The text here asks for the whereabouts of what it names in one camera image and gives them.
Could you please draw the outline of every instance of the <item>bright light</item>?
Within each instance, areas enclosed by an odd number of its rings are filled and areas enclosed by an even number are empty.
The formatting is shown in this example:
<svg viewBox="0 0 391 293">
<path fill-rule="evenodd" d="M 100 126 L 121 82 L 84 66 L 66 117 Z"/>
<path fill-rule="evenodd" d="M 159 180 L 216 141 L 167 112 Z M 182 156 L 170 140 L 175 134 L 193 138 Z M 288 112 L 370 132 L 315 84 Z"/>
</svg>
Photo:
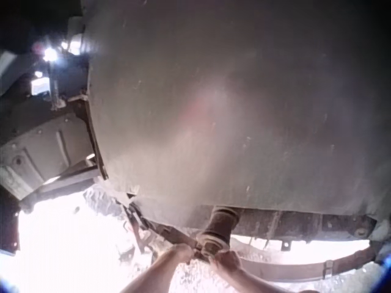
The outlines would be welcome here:
<svg viewBox="0 0 391 293">
<path fill-rule="evenodd" d="M 81 47 L 80 41 L 72 41 L 68 51 L 73 55 L 80 55 L 80 47 Z"/>
<path fill-rule="evenodd" d="M 93 157 L 95 157 L 95 154 L 89 154 L 89 155 L 86 157 L 86 159 L 87 159 L 87 160 L 91 160 Z"/>
<path fill-rule="evenodd" d="M 50 184 L 52 182 L 55 182 L 55 180 L 59 179 L 60 176 L 57 176 L 57 177 L 53 177 L 53 178 L 50 178 L 49 180 L 47 180 L 45 183 L 43 183 L 43 185 L 47 185 L 47 184 Z"/>
<path fill-rule="evenodd" d="M 47 48 L 45 50 L 45 56 L 43 57 L 43 60 L 45 61 L 56 61 L 58 58 L 57 52 L 53 48 Z"/>
<path fill-rule="evenodd" d="M 67 49 L 68 49 L 68 43 L 67 43 L 67 42 L 61 42 L 61 47 L 62 47 L 64 50 L 67 50 Z"/>
<path fill-rule="evenodd" d="M 50 79 L 38 78 L 31 81 L 31 95 L 36 96 L 40 93 L 50 92 Z"/>
<path fill-rule="evenodd" d="M 43 76 L 43 73 L 41 71 L 34 72 L 34 75 L 38 78 L 41 78 Z"/>
</svg>

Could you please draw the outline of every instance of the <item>rusty metal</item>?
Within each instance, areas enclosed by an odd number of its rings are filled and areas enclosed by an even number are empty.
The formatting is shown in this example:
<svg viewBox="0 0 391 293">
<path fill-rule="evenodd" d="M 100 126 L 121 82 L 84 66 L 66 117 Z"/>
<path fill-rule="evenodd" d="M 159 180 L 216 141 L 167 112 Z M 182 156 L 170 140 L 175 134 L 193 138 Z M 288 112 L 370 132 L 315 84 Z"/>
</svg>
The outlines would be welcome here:
<svg viewBox="0 0 391 293">
<path fill-rule="evenodd" d="M 268 246 L 270 239 L 274 237 L 274 233 L 276 232 L 282 213 L 282 211 L 276 211 L 273 213 L 273 219 L 270 222 L 270 226 L 268 226 L 268 232 L 266 233 L 266 243 L 263 249 Z"/>
<path fill-rule="evenodd" d="M 134 204 L 144 218 L 167 226 L 202 231 L 209 223 L 212 206 L 190 206 L 136 197 Z M 232 234 L 268 238 L 269 226 L 276 211 L 242 209 L 240 221 Z M 280 241 L 351 241 L 366 239 L 355 233 L 365 228 L 369 235 L 376 221 L 366 215 L 322 215 L 306 212 L 283 212 L 271 240 Z"/>
</svg>

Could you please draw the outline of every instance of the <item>gray metal panel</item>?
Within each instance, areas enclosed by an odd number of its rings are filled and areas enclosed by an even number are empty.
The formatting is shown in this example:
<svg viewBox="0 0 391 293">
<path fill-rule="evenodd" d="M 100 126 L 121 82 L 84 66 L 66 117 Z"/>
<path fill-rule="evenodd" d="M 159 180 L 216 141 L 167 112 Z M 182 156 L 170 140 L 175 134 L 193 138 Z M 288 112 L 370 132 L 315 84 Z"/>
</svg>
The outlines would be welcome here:
<svg viewBox="0 0 391 293">
<path fill-rule="evenodd" d="M 86 124 L 66 114 L 0 148 L 1 184 L 21 200 L 92 152 Z"/>
<path fill-rule="evenodd" d="M 378 165 L 390 148 L 376 128 L 389 109 L 388 46 L 366 7 L 117 0 L 94 11 L 90 106 L 117 190 L 188 204 L 390 211 L 389 167 Z"/>
</svg>

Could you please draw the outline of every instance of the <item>hand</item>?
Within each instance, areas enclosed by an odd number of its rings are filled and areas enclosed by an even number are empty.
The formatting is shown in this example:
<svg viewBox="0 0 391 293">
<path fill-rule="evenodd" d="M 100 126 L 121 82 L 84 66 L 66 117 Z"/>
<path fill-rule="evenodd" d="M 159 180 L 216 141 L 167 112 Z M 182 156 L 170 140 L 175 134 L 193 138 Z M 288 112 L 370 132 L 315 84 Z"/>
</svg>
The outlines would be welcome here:
<svg viewBox="0 0 391 293">
<path fill-rule="evenodd" d="M 175 254 L 175 257 L 178 262 L 185 262 L 187 264 L 194 256 L 193 249 L 184 243 L 175 244 L 173 247 L 171 247 L 170 251 Z"/>
<path fill-rule="evenodd" d="M 242 270 L 240 258 L 235 251 L 218 252 L 214 258 L 209 258 L 209 262 L 212 269 L 222 278 Z"/>
</svg>

